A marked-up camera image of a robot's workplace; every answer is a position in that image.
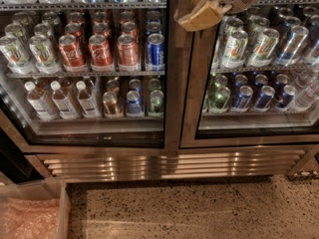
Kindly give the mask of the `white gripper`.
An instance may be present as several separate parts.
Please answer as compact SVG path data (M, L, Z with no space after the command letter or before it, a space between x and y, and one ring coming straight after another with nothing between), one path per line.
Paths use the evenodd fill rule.
M176 23L186 32L201 31L217 25L223 15L242 12L259 0L212 0L198 3L190 13L175 18Z

